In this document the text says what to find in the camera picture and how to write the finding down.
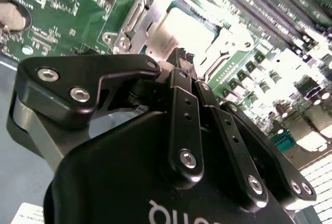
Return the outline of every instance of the silver metal part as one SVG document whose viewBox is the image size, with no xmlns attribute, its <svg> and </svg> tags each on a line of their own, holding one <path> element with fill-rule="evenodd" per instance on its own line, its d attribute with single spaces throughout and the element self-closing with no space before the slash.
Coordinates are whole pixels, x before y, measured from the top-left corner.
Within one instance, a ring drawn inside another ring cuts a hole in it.
<svg viewBox="0 0 332 224">
<path fill-rule="evenodd" d="M 33 54 L 33 48 L 31 48 L 29 45 L 24 45 L 22 47 L 22 53 L 25 55 L 32 55 Z"/>
<path fill-rule="evenodd" d="M 158 23 L 161 17 L 166 13 L 166 10 L 174 0 L 153 0 L 150 8 L 145 9 L 146 0 L 136 0 L 131 8 L 126 20 L 124 21 L 121 31 L 119 32 L 113 50 L 116 53 L 139 53 L 151 33 L 149 29 L 153 24 Z M 129 40 L 131 47 L 128 49 L 122 47 L 123 39 L 128 38 L 127 32 L 133 31 L 132 38 Z"/>
<path fill-rule="evenodd" d="M 146 55 L 155 61 L 165 61 L 175 48 L 180 47 L 193 53 L 195 62 L 196 59 L 205 57 L 205 51 L 215 36 L 203 23 L 179 8 L 172 8 L 165 16 L 161 16 L 160 20 L 150 28 L 149 38 L 145 44 Z"/>
<path fill-rule="evenodd" d="M 127 37 L 122 37 L 120 39 L 120 47 L 122 50 L 128 50 L 130 48 L 130 40 Z"/>
<path fill-rule="evenodd" d="M 232 104 L 230 104 L 229 107 L 230 107 L 233 111 L 238 111 L 237 107 L 234 106 L 234 105 L 232 105 Z"/>
<path fill-rule="evenodd" d="M 248 177 L 248 183 L 250 187 L 257 193 L 263 194 L 263 187 L 261 186 L 260 182 L 253 176 Z"/>
<path fill-rule="evenodd" d="M 205 84 L 205 83 L 202 83 L 202 86 L 203 86 L 203 88 L 206 90 L 206 91 L 209 91 L 209 87 L 208 87 L 208 85 L 207 84 Z"/>
<path fill-rule="evenodd" d="M 320 105 L 313 106 L 306 111 L 306 115 L 319 130 L 328 138 L 332 138 L 332 117 Z"/>
<path fill-rule="evenodd" d="M 320 106 L 313 106 L 306 115 L 310 118 L 314 125 L 323 133 L 327 134 L 331 131 L 331 119 L 326 113 L 321 110 Z M 316 133 L 304 120 L 299 112 L 295 112 L 284 120 L 290 134 L 294 138 L 297 145 L 308 151 L 317 151 L 318 148 L 326 145 L 326 140 Z"/>
<path fill-rule="evenodd" d="M 90 139 L 88 129 L 65 132 L 53 121 L 26 107 L 18 97 L 15 101 L 13 120 L 17 126 L 28 132 L 53 171 L 69 151 Z"/>
<path fill-rule="evenodd" d="M 185 167 L 193 169 L 196 167 L 197 162 L 196 158 L 194 157 L 193 154 L 191 154 L 187 150 L 183 150 L 180 152 L 180 160 L 184 164 Z"/>
<path fill-rule="evenodd" d="M 289 183 L 290 183 L 292 189 L 293 189 L 297 194 L 301 194 L 301 193 L 302 193 L 301 188 L 297 185 L 296 182 L 294 182 L 293 180 L 290 180 Z"/>
<path fill-rule="evenodd" d="M 90 99 L 90 94 L 84 88 L 72 88 L 70 90 L 71 97 L 78 102 L 86 102 Z"/>
<path fill-rule="evenodd" d="M 148 62 L 147 62 L 147 65 L 148 65 L 149 67 L 152 67 L 152 68 L 157 67 L 156 64 L 153 63 L 153 62 L 151 62 L 151 61 L 148 61 Z"/>
<path fill-rule="evenodd" d="M 59 74 L 50 68 L 41 68 L 37 71 L 39 79 L 47 82 L 54 82 L 59 79 Z"/>
<path fill-rule="evenodd" d="M 310 187 L 308 185 L 306 185 L 305 183 L 302 183 L 302 187 L 305 189 L 305 191 L 308 194 L 312 194 L 312 190 L 310 189 Z"/>
</svg>

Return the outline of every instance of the green circuit board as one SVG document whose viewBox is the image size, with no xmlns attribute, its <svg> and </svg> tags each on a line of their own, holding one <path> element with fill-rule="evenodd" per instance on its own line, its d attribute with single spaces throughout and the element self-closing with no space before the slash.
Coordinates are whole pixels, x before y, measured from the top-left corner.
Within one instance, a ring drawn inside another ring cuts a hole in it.
<svg viewBox="0 0 332 224">
<path fill-rule="evenodd" d="M 117 35 L 134 0 L 15 0 L 32 16 L 29 30 L 0 35 L 5 54 L 20 61 L 29 55 L 22 46 L 34 49 L 34 56 L 68 55 L 73 52 L 111 53 L 102 41 L 104 32 Z"/>
</svg>

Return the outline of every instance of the bolt head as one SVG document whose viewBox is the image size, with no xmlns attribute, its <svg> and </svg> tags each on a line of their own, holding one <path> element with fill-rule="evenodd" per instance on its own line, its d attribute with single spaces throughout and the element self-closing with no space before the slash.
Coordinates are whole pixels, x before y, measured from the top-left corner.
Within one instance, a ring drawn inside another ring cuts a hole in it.
<svg viewBox="0 0 332 224">
<path fill-rule="evenodd" d="M 230 107 L 230 109 L 232 109 L 233 111 L 238 111 L 237 107 L 234 106 L 234 105 L 232 105 L 232 104 L 230 104 L 229 107 Z"/>
<path fill-rule="evenodd" d="M 59 74 L 49 68 L 41 68 L 37 71 L 37 76 L 39 79 L 47 82 L 54 82 L 59 79 Z"/>
<path fill-rule="evenodd" d="M 151 62 L 151 61 L 147 61 L 146 63 L 147 63 L 147 65 L 148 65 L 149 67 L 152 67 L 152 68 L 156 68 L 156 67 L 157 67 L 156 64 L 153 63 L 153 62 Z"/>
<path fill-rule="evenodd" d="M 70 90 L 71 97 L 78 102 L 87 102 L 90 99 L 90 94 L 84 88 L 72 88 Z"/>
<path fill-rule="evenodd" d="M 106 43 L 110 43 L 112 41 L 112 37 L 110 35 L 108 35 L 107 33 L 104 34 L 104 41 Z"/>
<path fill-rule="evenodd" d="M 209 91 L 209 87 L 208 87 L 208 85 L 207 84 L 205 84 L 205 83 L 202 83 L 202 87 L 206 90 L 206 91 Z"/>
<path fill-rule="evenodd" d="M 310 187 L 305 184 L 305 183 L 302 183 L 302 187 L 305 189 L 305 191 L 308 193 L 308 194 L 312 194 L 312 190 L 310 189 Z"/>
<path fill-rule="evenodd" d="M 294 182 L 293 180 L 290 180 L 289 183 L 290 183 L 292 189 L 293 189 L 297 194 L 301 194 L 301 193 L 302 193 L 301 188 L 297 185 L 296 182 Z"/>
<path fill-rule="evenodd" d="M 254 176 L 248 177 L 248 183 L 250 187 L 256 192 L 256 194 L 263 194 L 263 187 Z"/>
<path fill-rule="evenodd" d="M 183 150 L 180 152 L 180 160 L 182 164 L 189 169 L 193 169 L 197 165 L 196 158 L 187 150 Z"/>
</svg>

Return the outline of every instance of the black robotic arm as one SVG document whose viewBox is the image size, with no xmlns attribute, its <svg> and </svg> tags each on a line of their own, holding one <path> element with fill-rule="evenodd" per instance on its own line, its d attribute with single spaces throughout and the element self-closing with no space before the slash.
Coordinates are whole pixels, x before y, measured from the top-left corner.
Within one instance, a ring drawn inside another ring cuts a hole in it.
<svg viewBox="0 0 332 224">
<path fill-rule="evenodd" d="M 148 111 L 90 139 L 92 119 Z M 55 171 L 45 223 L 293 223 L 316 193 L 233 103 L 217 104 L 192 56 L 30 58 L 19 64 L 12 138 Z"/>
</svg>

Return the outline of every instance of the motherboard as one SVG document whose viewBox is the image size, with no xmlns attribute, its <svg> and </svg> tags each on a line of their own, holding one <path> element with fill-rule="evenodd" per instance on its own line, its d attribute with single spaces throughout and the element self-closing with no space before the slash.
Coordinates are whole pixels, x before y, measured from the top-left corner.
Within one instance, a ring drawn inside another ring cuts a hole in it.
<svg viewBox="0 0 332 224">
<path fill-rule="evenodd" d="M 177 47 L 220 104 L 234 102 L 281 150 L 331 143 L 332 0 L 0 0 L 0 51 L 18 62 L 165 61 Z"/>
</svg>

